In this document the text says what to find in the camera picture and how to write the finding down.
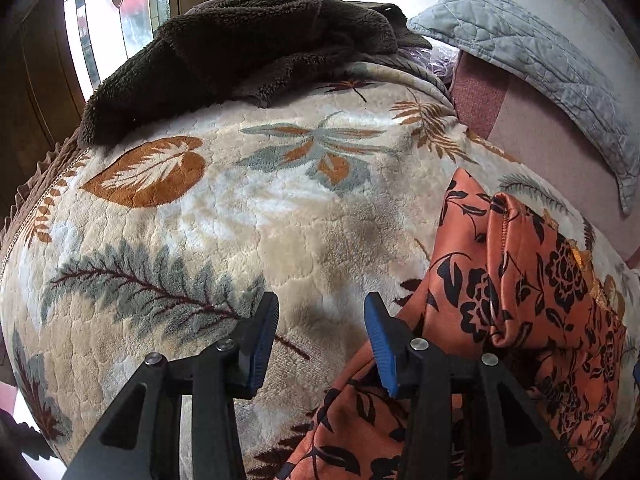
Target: orange floral fabric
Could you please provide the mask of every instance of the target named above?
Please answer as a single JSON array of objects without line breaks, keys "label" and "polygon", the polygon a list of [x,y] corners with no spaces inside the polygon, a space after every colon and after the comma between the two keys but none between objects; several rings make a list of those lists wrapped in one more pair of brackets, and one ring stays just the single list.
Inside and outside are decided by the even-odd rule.
[{"label": "orange floral fabric", "polygon": [[[431,266],[398,317],[443,351],[492,351],[536,401],[574,467],[594,478],[612,438],[625,329],[589,294],[572,247],[513,197],[489,197],[457,170],[442,205]],[[452,470],[463,473],[460,399]],[[279,480],[391,480],[409,405],[388,397],[370,344],[351,360]]]}]

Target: quilted fabric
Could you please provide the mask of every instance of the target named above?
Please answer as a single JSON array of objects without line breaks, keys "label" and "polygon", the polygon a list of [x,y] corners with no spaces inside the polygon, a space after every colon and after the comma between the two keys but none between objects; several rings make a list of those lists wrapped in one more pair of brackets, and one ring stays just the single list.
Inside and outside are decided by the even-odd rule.
[{"label": "quilted fabric", "polygon": [[609,79],[567,38],[511,0],[440,0],[408,28],[508,70],[549,97],[596,146],[631,211],[640,172],[640,132],[632,129]]},{"label": "quilted fabric", "polygon": [[[147,352],[193,355],[272,290],[280,322],[265,384],[236,402],[236,415],[248,478],[273,479],[364,343],[366,294],[379,291],[395,314],[434,262],[442,197],[459,167],[488,194],[549,209],[588,250],[590,294],[614,302],[628,334],[601,468],[633,431],[638,279],[599,231],[584,235],[556,190],[460,124],[430,83],[360,62],[281,107],[227,102],[148,124],[112,150],[72,145],[0,248],[12,367],[65,462]],[[185,399],[185,479],[190,427]]]}]

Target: bedspread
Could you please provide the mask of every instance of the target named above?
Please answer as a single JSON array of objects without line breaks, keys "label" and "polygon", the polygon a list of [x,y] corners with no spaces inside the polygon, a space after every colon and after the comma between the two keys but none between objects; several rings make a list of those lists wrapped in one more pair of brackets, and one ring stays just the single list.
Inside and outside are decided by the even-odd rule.
[{"label": "bedspread", "polygon": [[[628,327],[606,468],[636,424],[638,277],[555,189],[460,124],[436,87],[364,62],[335,76],[280,107],[227,102],[112,150],[66,152],[0,253],[0,322],[45,437],[69,462],[149,351],[195,354],[273,290],[266,381],[236,402],[248,477],[273,478],[366,339],[365,295],[379,291],[394,314],[425,275],[462,167],[490,194],[510,176],[508,192],[574,240],[590,293]],[[185,399],[184,478],[190,420]]]}]

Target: blue gripper pad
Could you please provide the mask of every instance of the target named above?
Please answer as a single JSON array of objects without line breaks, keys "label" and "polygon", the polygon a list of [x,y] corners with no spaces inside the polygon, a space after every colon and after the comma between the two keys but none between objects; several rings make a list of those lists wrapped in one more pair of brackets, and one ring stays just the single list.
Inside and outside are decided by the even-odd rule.
[{"label": "blue gripper pad", "polygon": [[242,340],[239,361],[242,368],[248,368],[247,387],[254,392],[264,384],[278,313],[278,297],[273,292],[265,292]]},{"label": "blue gripper pad", "polygon": [[401,320],[389,316],[385,303],[377,292],[367,294],[364,300],[364,324],[371,341],[380,381],[391,397],[395,397],[399,390],[398,351],[403,351],[407,343],[396,341],[398,331],[394,330],[394,321],[405,325]]}]

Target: pillow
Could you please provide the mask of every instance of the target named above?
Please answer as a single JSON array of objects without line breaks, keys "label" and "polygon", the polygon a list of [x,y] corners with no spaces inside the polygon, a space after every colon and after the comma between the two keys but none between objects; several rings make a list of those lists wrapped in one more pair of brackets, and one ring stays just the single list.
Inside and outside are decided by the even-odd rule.
[{"label": "pillow", "polygon": [[511,0],[440,0],[408,28],[513,73],[549,97],[596,146],[631,211],[640,172],[640,134],[609,79],[567,38]]}]

